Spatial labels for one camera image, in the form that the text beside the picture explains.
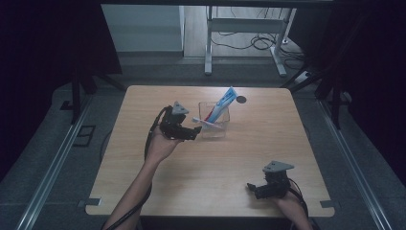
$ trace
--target metal bracket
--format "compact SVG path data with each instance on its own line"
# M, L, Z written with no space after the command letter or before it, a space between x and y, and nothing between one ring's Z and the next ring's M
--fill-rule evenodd
M88 198L87 200L80 200L78 202L78 208L82 208L86 205L90 206L100 206L102 204L101 198Z

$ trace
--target dark curtain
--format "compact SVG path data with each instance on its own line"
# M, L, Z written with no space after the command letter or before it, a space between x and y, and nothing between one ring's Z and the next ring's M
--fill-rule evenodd
M93 1L1 1L0 176L42 122L53 92L96 73L121 73L101 5Z
M350 113L406 184L406 16L378 1L342 66Z

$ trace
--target black wire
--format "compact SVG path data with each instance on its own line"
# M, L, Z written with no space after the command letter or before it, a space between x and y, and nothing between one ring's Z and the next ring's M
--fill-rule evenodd
M265 47L262 47L262 48L259 47L257 45L257 42L262 42L263 44L265 44ZM275 44L275 41L274 41L274 39L271 39L271 38L268 38L268 37L261 36L261 35L257 34L253 38L251 38L251 44L246 46L246 47L235 47L235 46L227 45L227 44L224 44L224 43L217 43L217 42L213 41L213 39L212 39L212 43L214 43L215 45L218 45L218 46L225 46L225 47L229 47L229 48L236 49L236 50L245 50L245 49L248 49L250 47L254 47L257 50L268 50L272 45Z
M280 16L278 17L278 19L281 19L282 11L283 11L283 8L281 8Z
M113 130L110 130L109 132L107 132L107 134L105 134L105 136L104 136L104 139L102 140L102 143L101 143L101 150L100 150L100 154L99 154L99 158L100 158L100 161L102 162L102 159L104 158L104 151L103 151L103 148L104 148L104 145L105 145L105 142L107 141L107 138L111 135L111 132L112 132Z
M291 178L289 178L289 180L292 181L292 182L296 185L296 188L298 188L298 190L299 190L299 194L300 194L301 196L303 196L303 195L302 195L301 188L299 188L299 185L298 185L294 180L292 180Z
M234 12L233 12L233 7L230 7L230 11L231 11L231 13L233 14L233 17L236 17L236 15L235 15Z
M228 36L228 35L235 35L235 34L238 34L238 32L228 33L228 34L222 34L221 32L218 32L218 34L219 34L219 35L222 35L222 36Z

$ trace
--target metal frame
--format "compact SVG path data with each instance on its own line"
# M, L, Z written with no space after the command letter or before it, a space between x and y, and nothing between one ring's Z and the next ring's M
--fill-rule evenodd
M279 19L250 19L250 18L213 18L213 7L209 6L207 19L207 43L204 73L212 74L212 32L228 32L228 33L267 33L278 34L275 47L271 47L270 52L272 58L277 65L278 72L281 77L286 77L286 70L279 57L282 41L289 25L292 9L288 9L283 20Z

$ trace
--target gray floor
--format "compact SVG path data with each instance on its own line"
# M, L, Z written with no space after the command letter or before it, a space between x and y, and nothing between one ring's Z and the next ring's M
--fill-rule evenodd
M204 75L202 58L122 55L122 76L112 76L124 85L212 85L278 87L281 79L270 58L215 58L214 73ZM288 69L291 75L296 70ZM99 229L106 217L92 217L79 205L87 200L99 169L102 145L106 134L114 126L124 97L113 86L96 78L98 92L92 97L85 126L96 126L87 148L72 147L46 198L34 229ZM336 214L332 218L316 218L322 229L377 229L365 200L354 183L337 142L313 91L317 85L295 93L294 100L320 170L327 184ZM53 105L11 172L0 184L0 212L2 229L14 229L29 204L39 182L54 159L59 145L70 127L71 112L59 110L70 100L70 86L56 90ZM340 117L344 133L354 157L375 192L393 229L406 229L405 188L379 152L354 123L343 106Z

